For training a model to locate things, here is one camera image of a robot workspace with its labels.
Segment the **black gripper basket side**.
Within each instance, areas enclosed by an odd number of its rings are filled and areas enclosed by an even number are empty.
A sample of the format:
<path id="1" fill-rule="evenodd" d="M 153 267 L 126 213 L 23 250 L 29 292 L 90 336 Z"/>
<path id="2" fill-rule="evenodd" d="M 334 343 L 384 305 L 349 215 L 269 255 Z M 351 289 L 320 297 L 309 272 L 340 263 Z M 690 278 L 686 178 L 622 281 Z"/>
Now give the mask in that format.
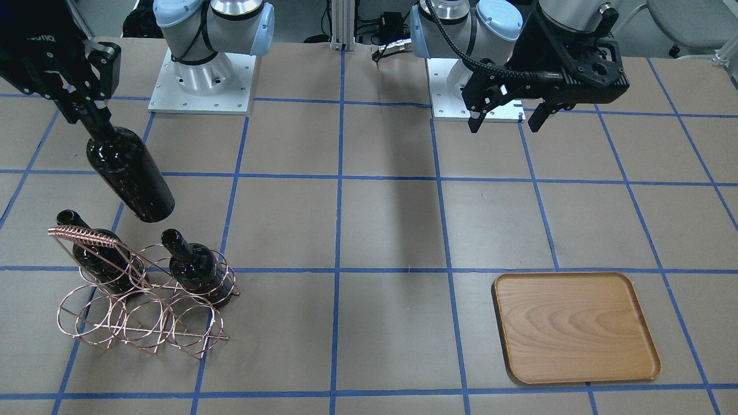
<path id="1" fill-rule="evenodd" d="M 87 115 L 109 123 L 108 100 L 121 78 L 122 49 L 96 42 L 66 1 L 1 3 L 2 78 L 52 100 L 70 124 Z"/>

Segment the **black gripper tray side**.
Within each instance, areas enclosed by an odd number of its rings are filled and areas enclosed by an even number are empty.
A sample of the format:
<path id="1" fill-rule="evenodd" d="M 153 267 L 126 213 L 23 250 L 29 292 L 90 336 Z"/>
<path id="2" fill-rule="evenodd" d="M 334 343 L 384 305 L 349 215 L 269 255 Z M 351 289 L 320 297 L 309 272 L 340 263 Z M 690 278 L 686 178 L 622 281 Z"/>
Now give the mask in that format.
<path id="1" fill-rule="evenodd" d="M 570 111 L 577 104 L 607 104 L 622 96 L 630 83 L 611 34 L 618 19 L 617 15 L 600 15 L 592 31 L 574 32 L 546 15 L 530 16 L 505 68 L 558 71 L 563 79 L 506 81 L 495 74 L 472 74 L 464 86 L 470 131 L 477 133 L 488 114 L 516 99 L 540 99 L 528 118 L 528 127 L 537 133 L 559 111 Z"/>

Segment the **arm base plate tray side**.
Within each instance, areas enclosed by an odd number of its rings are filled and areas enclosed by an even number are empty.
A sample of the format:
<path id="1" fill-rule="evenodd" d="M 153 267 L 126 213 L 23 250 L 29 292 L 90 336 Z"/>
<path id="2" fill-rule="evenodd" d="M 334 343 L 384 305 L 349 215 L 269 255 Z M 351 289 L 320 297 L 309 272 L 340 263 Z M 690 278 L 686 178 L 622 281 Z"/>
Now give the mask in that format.
<path id="1" fill-rule="evenodd" d="M 460 59 L 432 58 L 426 60 L 433 118 L 440 121 L 464 121 L 470 111 L 463 101 L 461 88 L 471 77 L 471 71 Z M 512 100 L 498 106 L 485 116 L 485 123 L 519 123 L 525 120 L 524 106 Z"/>

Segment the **arm base plate basket side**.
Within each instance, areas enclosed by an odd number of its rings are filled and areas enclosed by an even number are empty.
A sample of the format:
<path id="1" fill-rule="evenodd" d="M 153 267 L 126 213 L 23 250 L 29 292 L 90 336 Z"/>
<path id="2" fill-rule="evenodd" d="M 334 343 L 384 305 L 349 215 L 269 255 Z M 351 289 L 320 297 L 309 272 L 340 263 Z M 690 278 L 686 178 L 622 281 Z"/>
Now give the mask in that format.
<path id="1" fill-rule="evenodd" d="M 174 62 L 168 50 L 148 110 L 158 114 L 248 115 L 258 62 L 257 56 L 219 53 L 208 63 L 190 66 Z"/>

